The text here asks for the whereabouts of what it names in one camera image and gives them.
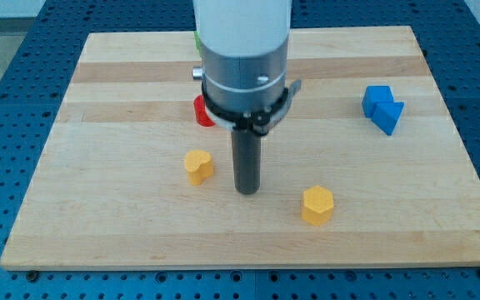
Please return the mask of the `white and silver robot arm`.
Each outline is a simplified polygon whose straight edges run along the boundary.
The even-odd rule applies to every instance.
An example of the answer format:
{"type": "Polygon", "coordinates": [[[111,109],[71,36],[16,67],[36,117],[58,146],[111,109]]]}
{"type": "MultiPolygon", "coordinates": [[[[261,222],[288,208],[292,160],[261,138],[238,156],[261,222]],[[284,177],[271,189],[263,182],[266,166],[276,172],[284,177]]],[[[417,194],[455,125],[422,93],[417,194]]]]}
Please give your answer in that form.
{"type": "Polygon", "coordinates": [[[208,116],[230,131],[265,136],[288,113],[285,85],[291,0],[193,0],[208,116]]]}

